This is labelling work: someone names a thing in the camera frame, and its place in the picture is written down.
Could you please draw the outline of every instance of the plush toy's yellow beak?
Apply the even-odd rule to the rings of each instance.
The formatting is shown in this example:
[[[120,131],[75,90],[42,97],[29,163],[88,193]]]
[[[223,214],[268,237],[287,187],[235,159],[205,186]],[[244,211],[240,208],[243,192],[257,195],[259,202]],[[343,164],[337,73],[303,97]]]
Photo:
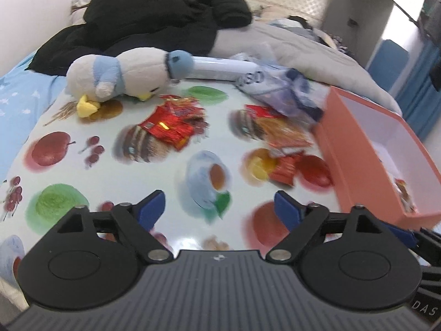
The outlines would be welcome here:
[[[94,114],[100,108],[98,102],[87,101],[87,95],[84,94],[77,103],[78,117],[86,118]]]
[[[145,100],[152,98],[152,96],[153,96],[152,93],[147,92],[146,94],[142,94],[142,95],[138,96],[138,99],[144,102]]]

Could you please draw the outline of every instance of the black jacket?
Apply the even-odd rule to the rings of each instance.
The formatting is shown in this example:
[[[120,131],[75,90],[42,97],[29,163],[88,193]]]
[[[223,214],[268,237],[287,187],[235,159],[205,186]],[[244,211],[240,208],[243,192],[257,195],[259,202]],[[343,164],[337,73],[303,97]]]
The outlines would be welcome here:
[[[92,0],[84,20],[46,42],[28,69],[65,76],[78,57],[117,56],[136,47],[204,56],[217,30],[249,25],[251,12],[244,0]]]

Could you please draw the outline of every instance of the plush toy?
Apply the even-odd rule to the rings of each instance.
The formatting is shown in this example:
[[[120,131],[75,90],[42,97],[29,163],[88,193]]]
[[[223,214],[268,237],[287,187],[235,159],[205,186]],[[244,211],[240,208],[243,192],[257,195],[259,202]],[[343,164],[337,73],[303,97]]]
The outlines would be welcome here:
[[[134,48],[116,57],[86,55],[69,67],[67,91],[78,100],[78,116],[85,118],[95,113],[101,102],[120,94],[147,100],[171,79],[186,78],[193,64],[188,52],[154,47]]]

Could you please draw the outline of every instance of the blue bedsheet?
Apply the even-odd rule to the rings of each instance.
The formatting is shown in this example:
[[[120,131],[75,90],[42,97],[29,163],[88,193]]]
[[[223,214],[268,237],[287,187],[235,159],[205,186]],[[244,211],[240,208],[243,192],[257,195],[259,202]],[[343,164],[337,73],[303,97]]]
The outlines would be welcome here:
[[[66,86],[66,77],[25,71],[34,54],[0,78],[0,182],[40,116]]]

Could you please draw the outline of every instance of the orange box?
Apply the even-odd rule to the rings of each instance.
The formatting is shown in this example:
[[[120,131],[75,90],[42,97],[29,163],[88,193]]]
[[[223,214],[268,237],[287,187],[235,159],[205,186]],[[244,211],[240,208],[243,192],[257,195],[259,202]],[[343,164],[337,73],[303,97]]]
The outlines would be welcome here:
[[[314,134],[329,165],[341,210],[365,205],[377,218],[405,229],[441,222],[441,174],[398,115],[331,87]],[[407,183],[418,210],[406,213],[386,167]]]

